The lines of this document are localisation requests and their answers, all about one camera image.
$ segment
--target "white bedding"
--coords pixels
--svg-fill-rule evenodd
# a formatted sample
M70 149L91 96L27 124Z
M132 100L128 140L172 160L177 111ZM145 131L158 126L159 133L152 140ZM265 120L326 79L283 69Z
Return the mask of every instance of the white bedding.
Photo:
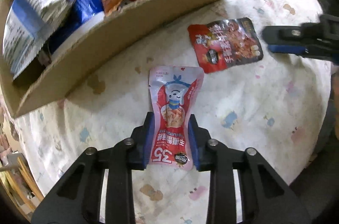
M47 194L88 146L112 147L143 124L151 111L151 67L198 66L187 32L190 24L246 16L260 38L265 25L316 22L320 13L317 0L221 0L152 32L107 62L66 100L15 120L40 190ZM316 143L330 92L330 64L272 55L263 41L261 45L262 61L205 74L193 113L200 127L228 147L258 149L290 183ZM140 191L145 185L152 198ZM137 223L205 223L208 187L209 174L196 170L152 165L133 172Z

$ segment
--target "corrugated cardboard edge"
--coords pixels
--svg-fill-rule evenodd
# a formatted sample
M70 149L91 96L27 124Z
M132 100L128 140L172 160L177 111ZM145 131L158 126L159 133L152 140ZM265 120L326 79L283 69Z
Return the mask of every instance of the corrugated cardboard edge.
M115 12L113 13L111 16L107 17L106 19L104 19L104 21L98 25L96 25L96 27L92 28L92 30L89 31L89 33L80 38L76 43L74 43L63 55L61 55L54 63L52 63L50 66L48 66L46 68L46 70L42 73L42 75L40 76L40 78L31 85L31 87L28 89L28 91L26 92L26 94L23 96L20 105L15 113L15 117L21 116L25 113L28 113L34 109L39 108L40 106L44 105L44 104L48 104L52 101L55 101L57 99L61 99L63 98L69 91L70 89L74 89L74 87L76 85L79 84L79 81L83 81L87 75L89 75L91 72L93 72L94 70L96 70L98 67L100 67L101 65L103 65L105 62L107 62L112 56L116 55L118 52L121 52L123 49L125 49L126 47L130 46L131 44L133 44L135 41L137 41L138 39L140 39L141 37L147 35L149 32L151 32L152 30L154 30L155 28L159 27L161 24L169 22L174 20L175 18L177 18L180 15L184 15L186 13L188 13L189 11L201 7L207 3L211 3L217 0L202 0L202 2L194 2L193 0L181 0L181 8L180 8L180 13L177 10L174 10L175 7L171 6L171 3L168 3L167 5L163 5L159 4L160 0L137 0L136 2L127 5L126 7L122 8L122 10L120 12ZM143 10L148 10L149 8L154 8L157 9L156 6L159 6L159 8L161 8L162 6L164 7L163 12L169 13L168 17L166 19L162 19L161 15L159 14L159 12L155 12L156 15L152 15L150 17L150 19L148 19L147 21L145 21L145 18L141 18L138 20L138 17L131 15L131 13L136 13L136 8L143 9ZM141 26L140 29L138 30L126 30L125 33L124 32L120 32L118 30L117 35L121 34L121 38L123 39L123 37L125 37L123 40L125 42L121 43L119 42L119 39L116 39L115 42L117 44L117 48L114 48L115 51L112 50L112 52L109 52L109 54L107 54L106 56L102 57L99 60L94 60L94 62L97 62L96 64L89 64L91 67L86 67L87 62L84 62L83 65L79 65L79 66L72 66L72 63L75 62L76 60L70 58L71 56L71 52L73 52L73 54L75 52L79 53L80 50L82 50L83 52L83 57L86 58L86 56L97 56L96 53L96 47L93 48L92 51L88 51L88 49L84 49L84 47L87 45L89 45L88 43L84 43L84 40L88 38L87 42L90 42L90 37L92 35L94 35L94 33L101 33L101 29L106 29L105 25L111 23L112 21L116 21L117 25L119 26L119 22L120 22L120 26L126 26L126 24L128 24L128 22L134 19L133 21L131 21L132 24L140 22ZM113 35L104 35L104 37L112 37ZM74 69L78 69L77 71L79 71L79 74L77 74L77 78L74 80L74 82L69 83L69 86L65 86L68 82L65 82L63 85L61 85L60 88L57 89L57 91L60 92L60 94L56 93L55 91L50 91L50 95L48 95L48 90L46 90L43 86L44 82L46 82L49 79L49 76L51 76L51 70L54 69L54 73L57 73L57 68L65 68L65 60L68 61L69 63L69 70L74 70ZM64 78L57 78L55 77L55 85L58 85L58 79L64 79ZM43 96L44 100L40 100L41 102L37 102L36 100L39 100L39 95L41 92L44 92Z

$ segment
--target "food image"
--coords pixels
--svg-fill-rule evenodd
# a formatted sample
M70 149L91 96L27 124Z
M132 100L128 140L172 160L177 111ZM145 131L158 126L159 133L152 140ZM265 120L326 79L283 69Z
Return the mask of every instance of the food image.
M188 117L203 76L200 67L160 66L151 69L149 85L155 124L150 164L185 170L192 168Z
M262 49L249 18L190 25L189 37L205 73L256 62Z
M161 109L161 115L167 121L167 127L180 127L185 121L185 111L182 107L171 109L165 105Z

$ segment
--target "shredded squid snack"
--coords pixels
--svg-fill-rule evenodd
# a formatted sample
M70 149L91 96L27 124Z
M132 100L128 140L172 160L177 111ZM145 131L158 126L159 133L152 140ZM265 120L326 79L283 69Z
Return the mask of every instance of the shredded squid snack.
M190 170L193 166L188 142L188 122L201 88L200 67L155 67L150 71L150 95L155 133L150 164L164 164Z

